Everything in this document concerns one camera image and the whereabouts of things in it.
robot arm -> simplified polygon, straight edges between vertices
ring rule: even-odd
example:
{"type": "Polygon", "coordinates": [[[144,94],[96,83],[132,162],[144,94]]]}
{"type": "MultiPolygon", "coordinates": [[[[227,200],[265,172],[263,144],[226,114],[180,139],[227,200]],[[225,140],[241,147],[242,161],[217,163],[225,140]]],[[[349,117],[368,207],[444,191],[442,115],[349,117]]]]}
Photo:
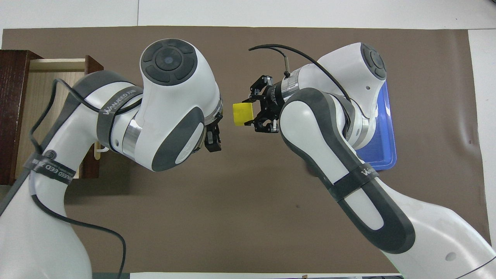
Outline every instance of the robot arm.
{"type": "Polygon", "coordinates": [[[152,171],[183,163],[202,144],[220,150],[222,99],[201,52],[185,41],[161,40],[145,49],[140,66],[144,88],[111,71],[89,74],[74,85],[77,97],[67,97],[39,153],[0,204],[0,278],[92,278],[72,227],[53,216],[65,217],[71,170],[93,142],[152,171]]]}
{"type": "Polygon", "coordinates": [[[353,44],[319,62],[342,82],[349,100],[314,65],[268,86],[261,107],[265,101],[272,109],[286,145],[314,169],[358,230],[405,278],[496,278],[496,253],[466,221],[394,191],[357,156],[355,149],[372,137],[377,93],[385,80],[378,53],[353,44]]]}

circular button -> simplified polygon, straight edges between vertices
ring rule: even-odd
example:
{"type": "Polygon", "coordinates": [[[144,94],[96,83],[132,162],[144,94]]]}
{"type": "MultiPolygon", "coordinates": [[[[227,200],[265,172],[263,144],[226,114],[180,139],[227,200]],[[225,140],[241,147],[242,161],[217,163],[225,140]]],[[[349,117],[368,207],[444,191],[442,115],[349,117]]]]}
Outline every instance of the circular button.
{"type": "Polygon", "coordinates": [[[155,57],[155,63],[162,70],[174,70],[182,61],[181,54],[174,49],[163,49],[155,57]]]}
{"type": "Polygon", "coordinates": [[[371,58],[373,63],[377,66],[377,68],[382,69],[384,67],[384,62],[382,61],[382,58],[380,57],[377,51],[375,50],[371,51],[371,58]]]}

black cable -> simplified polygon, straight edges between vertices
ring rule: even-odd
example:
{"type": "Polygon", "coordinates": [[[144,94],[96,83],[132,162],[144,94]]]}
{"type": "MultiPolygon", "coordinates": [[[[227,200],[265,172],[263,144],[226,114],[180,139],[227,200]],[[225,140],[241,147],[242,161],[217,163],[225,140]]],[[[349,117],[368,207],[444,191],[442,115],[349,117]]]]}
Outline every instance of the black cable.
{"type": "Polygon", "coordinates": [[[73,225],[78,225],[78,226],[82,226],[82,227],[87,227],[87,228],[92,228],[92,229],[97,229],[97,230],[100,230],[100,231],[104,231],[104,232],[107,232],[109,234],[113,234],[114,236],[116,236],[121,242],[122,242],[122,245],[123,245],[123,259],[121,261],[121,267],[119,268],[119,273],[117,274],[117,279],[120,279],[121,278],[121,274],[123,272],[123,268],[124,268],[124,262],[125,262],[125,252],[126,252],[126,246],[125,246],[125,240],[124,238],[117,232],[111,230],[111,229],[107,229],[105,227],[100,227],[100,226],[97,226],[97,225],[93,225],[93,224],[88,224],[88,223],[85,223],[85,222],[81,222],[81,221],[77,221],[77,220],[74,220],[74,219],[71,219],[71,218],[67,218],[63,215],[60,215],[58,214],[57,212],[54,212],[52,211],[50,208],[46,207],[39,199],[38,199],[38,196],[37,195],[32,195],[31,198],[33,199],[34,203],[46,214],[52,216],[53,218],[56,218],[56,219],[59,219],[61,221],[64,221],[64,222],[67,222],[69,224],[73,224],[73,225]]]}
{"type": "MultiPolygon", "coordinates": [[[[83,105],[85,105],[86,107],[90,108],[91,110],[93,111],[96,111],[96,112],[99,112],[100,110],[95,108],[94,106],[92,106],[91,104],[89,104],[88,102],[86,102],[84,100],[84,98],[76,91],[74,90],[72,87],[70,87],[64,80],[60,79],[60,78],[56,78],[54,79],[54,81],[52,82],[52,92],[51,92],[51,95],[50,95],[50,100],[48,102],[48,105],[47,107],[45,108],[45,110],[43,111],[42,115],[40,116],[40,118],[38,119],[38,121],[34,124],[34,126],[31,128],[31,130],[29,131],[29,139],[31,140],[31,142],[33,143],[34,147],[35,147],[35,152],[38,153],[38,154],[42,154],[43,153],[43,150],[40,146],[40,144],[38,143],[38,141],[36,141],[36,139],[34,138],[34,132],[36,131],[36,129],[39,127],[39,125],[41,124],[41,122],[45,119],[45,117],[47,116],[48,112],[50,111],[50,109],[52,108],[53,106],[53,103],[54,103],[54,100],[55,100],[55,95],[57,93],[57,83],[62,83],[65,87],[67,87],[69,89],[69,92],[83,105]]],[[[141,100],[138,100],[136,101],[134,104],[130,105],[129,107],[127,107],[126,109],[122,109],[122,110],[118,110],[118,112],[116,114],[122,114],[122,113],[125,113],[133,108],[135,108],[136,106],[138,106],[139,104],[141,103],[141,100]]],[[[124,238],[118,234],[117,232],[111,230],[111,229],[108,229],[108,228],[105,228],[105,227],[101,227],[101,226],[97,226],[97,225],[93,225],[93,224],[89,224],[89,223],[85,223],[85,222],[81,222],[81,221],[77,221],[77,220],[74,220],[74,219],[71,219],[71,218],[68,218],[68,217],[65,217],[65,216],[62,216],[54,211],[52,211],[51,209],[49,209],[48,207],[46,207],[39,199],[38,199],[38,196],[36,194],[32,195],[31,198],[33,199],[34,203],[46,214],[56,218],[56,219],[59,219],[61,221],[64,221],[64,222],[67,222],[69,224],[74,224],[74,225],[78,225],[78,226],[82,226],[82,227],[87,227],[87,228],[92,228],[92,229],[97,229],[97,230],[100,230],[100,231],[103,231],[103,232],[107,232],[109,234],[112,234],[114,236],[116,236],[121,242],[122,242],[122,245],[123,245],[123,258],[122,258],[122,261],[121,261],[121,267],[119,268],[119,273],[117,275],[117,279],[120,279],[121,278],[121,274],[122,274],[122,271],[124,269],[124,263],[125,263],[125,254],[126,254],[126,245],[125,245],[125,240],[124,238]]]]}
{"type": "Polygon", "coordinates": [[[324,72],[324,74],[326,76],[328,76],[332,82],[339,88],[339,90],[343,93],[343,95],[345,96],[345,98],[351,102],[351,99],[350,99],[350,96],[348,95],[348,93],[346,92],[346,90],[344,89],[344,87],[336,80],[336,78],[331,75],[331,73],[329,73],[321,64],[319,64],[315,59],[313,59],[312,57],[310,57],[309,55],[295,49],[295,48],[292,48],[292,47],[288,47],[288,46],[285,46],[285,45],[278,45],[278,44],[266,44],[266,45],[259,45],[259,46],[255,46],[255,47],[252,47],[250,49],[248,49],[249,51],[252,51],[252,50],[256,50],[256,49],[274,49],[274,48],[281,48],[281,49],[286,49],[286,50],[289,50],[289,51],[292,51],[294,53],[297,53],[303,57],[305,57],[306,59],[308,59],[310,62],[314,63],[319,69],[322,70],[322,72],[324,72]]]}

black strap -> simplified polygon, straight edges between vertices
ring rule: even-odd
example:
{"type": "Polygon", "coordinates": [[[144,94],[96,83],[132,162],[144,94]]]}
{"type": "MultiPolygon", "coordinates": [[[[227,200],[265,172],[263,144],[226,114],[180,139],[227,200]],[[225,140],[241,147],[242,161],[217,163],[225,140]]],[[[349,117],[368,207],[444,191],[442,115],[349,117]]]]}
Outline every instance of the black strap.
{"type": "Polygon", "coordinates": [[[24,167],[67,185],[76,175],[75,170],[38,153],[31,154],[24,167]]]}
{"type": "Polygon", "coordinates": [[[365,163],[336,181],[328,190],[336,201],[340,201],[377,176],[379,174],[374,168],[369,163],[365,163]]]}
{"type": "Polygon", "coordinates": [[[101,145],[117,152],[110,144],[112,126],[116,118],[116,112],[132,98],[143,93],[143,89],[138,86],[130,86],[117,92],[110,98],[98,113],[96,135],[101,145]]]}

